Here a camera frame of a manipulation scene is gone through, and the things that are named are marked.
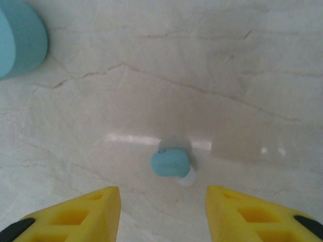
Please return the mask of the light blue wireless earbud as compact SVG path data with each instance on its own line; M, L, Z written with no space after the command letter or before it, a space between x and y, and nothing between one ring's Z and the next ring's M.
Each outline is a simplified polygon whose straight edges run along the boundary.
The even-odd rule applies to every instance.
M196 182L196 171L188 153L183 149L158 150L152 155L150 164L156 175L174 178L180 186L190 187Z

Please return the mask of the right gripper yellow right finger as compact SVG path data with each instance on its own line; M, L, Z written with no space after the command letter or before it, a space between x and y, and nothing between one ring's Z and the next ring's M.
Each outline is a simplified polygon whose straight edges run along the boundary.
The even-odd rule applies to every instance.
M209 186L212 242L323 242L323 224L306 213L220 186Z

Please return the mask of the light blue earbud charging case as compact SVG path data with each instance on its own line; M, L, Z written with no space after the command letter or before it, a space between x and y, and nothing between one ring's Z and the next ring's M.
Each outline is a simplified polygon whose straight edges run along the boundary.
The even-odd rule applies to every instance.
M0 0L0 80L39 67L47 50L47 31L34 8L21 0Z

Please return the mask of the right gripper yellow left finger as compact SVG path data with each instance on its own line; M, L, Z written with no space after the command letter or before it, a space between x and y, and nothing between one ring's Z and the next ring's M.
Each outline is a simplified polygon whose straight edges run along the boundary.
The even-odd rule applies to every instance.
M26 215L0 231L0 242L116 242L118 187L106 187Z

